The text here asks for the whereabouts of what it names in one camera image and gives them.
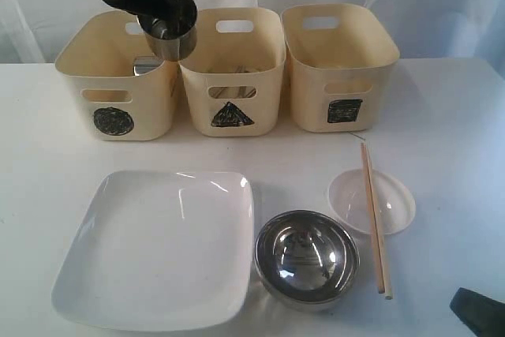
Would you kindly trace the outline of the cream bin with triangle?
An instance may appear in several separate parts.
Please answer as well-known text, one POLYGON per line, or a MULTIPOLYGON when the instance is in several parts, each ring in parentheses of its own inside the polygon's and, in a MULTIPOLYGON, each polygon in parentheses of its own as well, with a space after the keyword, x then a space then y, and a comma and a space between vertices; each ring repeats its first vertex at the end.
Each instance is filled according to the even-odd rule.
POLYGON ((208 137, 256 137, 275 126, 286 63, 279 15, 265 8, 202 9, 195 50, 180 62, 194 127, 208 137), (259 73, 234 73, 239 65, 259 73))

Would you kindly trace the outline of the steel fork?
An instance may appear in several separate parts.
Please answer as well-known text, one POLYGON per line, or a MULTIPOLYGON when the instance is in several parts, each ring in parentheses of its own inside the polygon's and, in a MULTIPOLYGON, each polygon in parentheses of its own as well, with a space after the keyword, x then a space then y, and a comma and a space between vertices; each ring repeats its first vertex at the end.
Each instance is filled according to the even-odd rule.
POLYGON ((236 67, 234 73, 259 73, 260 71, 261 71, 261 69, 258 69, 258 68, 239 65, 236 67))

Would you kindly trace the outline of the steel mug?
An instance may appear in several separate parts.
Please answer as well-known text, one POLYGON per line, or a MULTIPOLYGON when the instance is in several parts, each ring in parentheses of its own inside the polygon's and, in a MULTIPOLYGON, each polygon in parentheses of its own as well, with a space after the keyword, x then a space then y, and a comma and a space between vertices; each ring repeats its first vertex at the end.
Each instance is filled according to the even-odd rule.
POLYGON ((169 1, 175 2, 175 11, 169 21, 140 15, 137 22, 156 57, 178 62, 191 55, 196 47, 198 9, 193 0, 169 1))

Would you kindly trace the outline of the white square plate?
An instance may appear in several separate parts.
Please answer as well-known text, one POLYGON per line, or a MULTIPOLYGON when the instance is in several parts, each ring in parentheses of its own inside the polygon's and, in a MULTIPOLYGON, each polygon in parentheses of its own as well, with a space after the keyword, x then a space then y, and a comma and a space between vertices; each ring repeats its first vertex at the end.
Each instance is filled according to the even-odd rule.
POLYGON ((117 171, 88 206, 52 306, 69 321, 119 331, 222 324, 244 304, 253 239, 244 175, 117 171))

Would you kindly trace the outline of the cream bin with circle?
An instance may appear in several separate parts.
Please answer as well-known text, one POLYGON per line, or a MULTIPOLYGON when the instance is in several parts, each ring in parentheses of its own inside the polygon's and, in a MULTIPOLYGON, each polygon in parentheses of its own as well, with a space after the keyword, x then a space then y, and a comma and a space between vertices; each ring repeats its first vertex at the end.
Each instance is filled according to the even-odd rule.
POLYGON ((181 90, 176 62, 160 62, 136 75, 134 62, 150 58, 144 35, 130 34, 136 18, 110 11, 90 19, 55 61, 77 112, 100 140, 145 141, 173 125, 181 90))

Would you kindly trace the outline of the white round bowl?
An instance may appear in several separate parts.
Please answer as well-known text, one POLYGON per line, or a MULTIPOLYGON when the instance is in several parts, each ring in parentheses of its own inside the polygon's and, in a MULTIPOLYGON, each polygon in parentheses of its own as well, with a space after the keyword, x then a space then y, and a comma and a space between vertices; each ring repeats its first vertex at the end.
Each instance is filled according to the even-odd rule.
MULTIPOLYGON (((398 179, 373 171, 374 190, 382 216, 383 232, 405 230, 416 215, 412 193, 398 179)), ((362 234, 370 233, 364 175, 361 169, 348 170, 335 177, 327 189, 330 209, 341 223, 362 234)))

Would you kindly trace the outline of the steel cup front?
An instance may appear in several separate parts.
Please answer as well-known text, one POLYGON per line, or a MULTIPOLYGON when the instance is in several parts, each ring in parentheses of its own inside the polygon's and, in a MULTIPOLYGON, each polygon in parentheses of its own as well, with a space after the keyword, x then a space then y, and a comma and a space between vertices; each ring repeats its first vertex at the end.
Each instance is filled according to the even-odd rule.
POLYGON ((140 56, 133 60, 133 75, 140 76, 159 68, 164 63, 156 56, 140 56))

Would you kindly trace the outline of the steel bowl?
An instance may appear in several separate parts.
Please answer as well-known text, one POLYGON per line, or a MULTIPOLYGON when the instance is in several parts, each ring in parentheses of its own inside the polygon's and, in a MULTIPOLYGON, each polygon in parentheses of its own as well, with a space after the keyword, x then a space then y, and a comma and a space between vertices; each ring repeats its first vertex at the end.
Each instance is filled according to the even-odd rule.
POLYGON ((263 225, 254 264, 265 289, 303 312, 331 309, 352 287, 358 248, 336 220, 309 210, 284 212, 263 225))

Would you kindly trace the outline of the cream bin with square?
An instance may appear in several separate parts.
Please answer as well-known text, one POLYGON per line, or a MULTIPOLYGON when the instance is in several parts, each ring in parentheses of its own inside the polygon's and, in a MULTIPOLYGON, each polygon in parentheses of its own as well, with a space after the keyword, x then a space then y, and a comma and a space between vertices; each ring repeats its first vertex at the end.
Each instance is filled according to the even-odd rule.
POLYGON ((293 6, 281 20, 293 120, 313 133, 371 128, 400 58, 376 16, 363 6, 339 3, 293 6))

